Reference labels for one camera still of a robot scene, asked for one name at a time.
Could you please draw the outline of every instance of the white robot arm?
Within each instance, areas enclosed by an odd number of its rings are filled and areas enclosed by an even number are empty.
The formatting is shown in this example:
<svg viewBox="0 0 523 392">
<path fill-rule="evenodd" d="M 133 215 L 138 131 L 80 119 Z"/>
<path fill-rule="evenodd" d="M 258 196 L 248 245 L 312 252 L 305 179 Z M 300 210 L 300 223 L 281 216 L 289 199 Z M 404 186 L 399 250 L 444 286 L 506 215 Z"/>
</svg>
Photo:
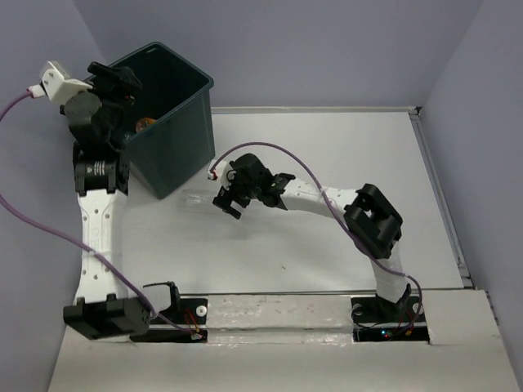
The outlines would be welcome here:
<svg viewBox="0 0 523 392">
<path fill-rule="evenodd" d="M 236 219 L 252 199 L 268 207 L 333 217 L 315 184 L 286 173 L 273 176 L 253 154 L 245 154 L 232 162 L 219 162 L 208 177 L 221 182 L 213 204 Z M 403 221 L 379 189 L 367 184 L 358 190 L 323 188 L 323 191 L 333 210 L 373 256 L 388 269 L 403 272 L 397 244 Z M 375 263 L 371 265 L 379 298 L 392 304 L 408 298 L 410 286 L 404 276 L 387 273 Z"/>
<path fill-rule="evenodd" d="M 48 61 L 41 82 L 29 88 L 33 98 L 47 96 L 60 105 L 75 138 L 75 190 L 83 223 L 83 243 L 102 255 L 83 251 L 82 272 L 74 302 L 64 308 L 64 321 L 88 339 L 147 332 L 150 309 L 122 281 L 123 209 L 127 201 L 130 162 L 124 153 L 123 115 L 141 92 L 130 69 L 93 62 L 90 82 L 72 79 L 55 61 Z M 172 282 L 140 287 L 154 310 L 179 306 Z"/>
</svg>

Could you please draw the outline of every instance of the screw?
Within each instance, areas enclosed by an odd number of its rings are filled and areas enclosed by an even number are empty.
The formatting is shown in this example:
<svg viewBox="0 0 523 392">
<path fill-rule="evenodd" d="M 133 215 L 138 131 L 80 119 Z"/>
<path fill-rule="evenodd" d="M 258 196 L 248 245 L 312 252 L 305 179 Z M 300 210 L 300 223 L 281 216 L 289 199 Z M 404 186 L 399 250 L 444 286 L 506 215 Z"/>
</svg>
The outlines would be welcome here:
<svg viewBox="0 0 523 392">
<path fill-rule="evenodd" d="M 361 310 L 362 308 L 363 306 L 361 306 L 360 304 L 354 305 L 354 307 L 352 308 L 352 314 L 355 316 L 361 316 L 363 314 L 363 311 Z"/>
<path fill-rule="evenodd" d="M 207 308 L 203 305 L 200 305 L 196 308 L 196 315 L 198 317 L 205 317 L 205 315 L 207 314 Z"/>
<path fill-rule="evenodd" d="M 419 303 L 415 303 L 414 305 L 412 305 L 412 310 L 414 311 L 414 313 L 418 312 L 418 306 L 419 306 Z M 420 314 L 423 314 L 425 310 L 423 309 L 423 306 L 422 306 L 422 309 L 420 310 Z"/>
</svg>

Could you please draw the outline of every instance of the gray wall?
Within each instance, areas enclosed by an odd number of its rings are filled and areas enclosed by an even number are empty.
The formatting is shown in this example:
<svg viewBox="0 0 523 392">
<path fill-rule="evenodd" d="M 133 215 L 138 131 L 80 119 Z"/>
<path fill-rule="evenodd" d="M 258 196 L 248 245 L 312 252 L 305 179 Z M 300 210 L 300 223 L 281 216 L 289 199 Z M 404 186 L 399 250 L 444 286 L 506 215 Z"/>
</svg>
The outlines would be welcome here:
<svg viewBox="0 0 523 392">
<path fill-rule="evenodd" d="M 523 2 L 488 0 L 422 111 L 474 281 L 523 385 Z"/>
<path fill-rule="evenodd" d="M 108 60 L 162 41 L 212 104 L 420 105 L 481 0 L 75 0 Z"/>
<path fill-rule="evenodd" d="M 0 12 L 0 106 L 38 82 L 45 60 L 86 75 L 102 56 L 71 1 L 5 0 Z M 36 220 L 81 236 L 72 138 L 58 108 L 26 100 L 0 126 L 2 194 Z M 78 285 L 80 253 L 0 208 L 0 389 L 44 391 Z"/>
</svg>

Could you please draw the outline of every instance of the plastic bin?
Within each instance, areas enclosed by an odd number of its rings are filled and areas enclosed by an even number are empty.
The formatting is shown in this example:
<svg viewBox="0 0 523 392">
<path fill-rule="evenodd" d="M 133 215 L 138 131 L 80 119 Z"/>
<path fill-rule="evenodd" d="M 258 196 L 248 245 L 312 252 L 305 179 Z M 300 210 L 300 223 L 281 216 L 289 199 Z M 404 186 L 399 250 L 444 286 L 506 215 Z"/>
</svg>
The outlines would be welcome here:
<svg viewBox="0 0 523 392">
<path fill-rule="evenodd" d="M 141 118 L 156 123 L 126 140 L 131 173 L 156 196 L 165 198 L 214 157 L 207 74 L 160 42 L 152 42 L 112 66 L 128 66 L 144 91 L 123 120 L 134 130 Z"/>
</svg>

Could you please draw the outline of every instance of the white table surface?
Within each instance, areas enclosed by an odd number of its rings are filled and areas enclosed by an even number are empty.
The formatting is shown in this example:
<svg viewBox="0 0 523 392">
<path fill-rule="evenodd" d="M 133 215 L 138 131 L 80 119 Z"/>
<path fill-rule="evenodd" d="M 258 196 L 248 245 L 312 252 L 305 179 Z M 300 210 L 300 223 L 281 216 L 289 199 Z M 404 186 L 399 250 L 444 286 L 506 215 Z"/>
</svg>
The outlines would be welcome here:
<svg viewBox="0 0 523 392">
<path fill-rule="evenodd" d="M 216 329 L 209 329 L 207 344 L 104 343 L 88 341 L 67 329 L 49 391 L 518 391 L 483 292 L 427 291 L 424 309 L 430 345 L 353 343 L 350 312 L 339 305 L 345 301 L 350 306 L 349 298 L 300 297 L 303 305 L 307 301 L 321 303 L 323 313 L 313 312 L 311 305 L 296 307 L 300 302 L 295 296 L 281 296 L 278 301 L 261 303 L 261 307 L 269 310 L 278 306 L 282 313 L 295 310 L 291 324 L 297 328 L 303 328 L 307 320 L 317 327 L 331 323 L 338 328 L 337 338 L 306 339 L 301 334 L 313 336 L 315 331 L 289 334 L 288 329 L 278 333 L 274 328 L 261 328 L 230 331 L 230 339 L 224 339 L 227 330 L 221 327 L 233 327 L 236 319 L 247 321 L 245 315 L 238 318 L 241 309 L 250 314 L 250 327 L 266 326 L 266 318 L 258 317 L 257 307 L 251 307 L 251 296 L 228 296 L 229 305 L 220 305 L 225 297 L 212 296 L 208 321 Z M 237 312 L 224 318 L 223 306 L 235 304 Z M 332 319 L 324 318 L 327 313 Z"/>
<path fill-rule="evenodd" d="M 426 288 L 462 287 L 447 233 L 407 113 L 215 114 L 217 155 L 245 141 L 280 144 L 325 186 L 378 186 L 404 218 L 403 266 Z M 255 153 L 274 173 L 305 172 L 279 151 Z M 204 198 L 219 184 L 201 171 L 155 199 L 132 178 L 124 219 L 124 272 L 140 284 L 172 280 L 184 293 L 373 290 L 369 261 L 334 220 L 252 205 L 237 221 Z"/>
</svg>

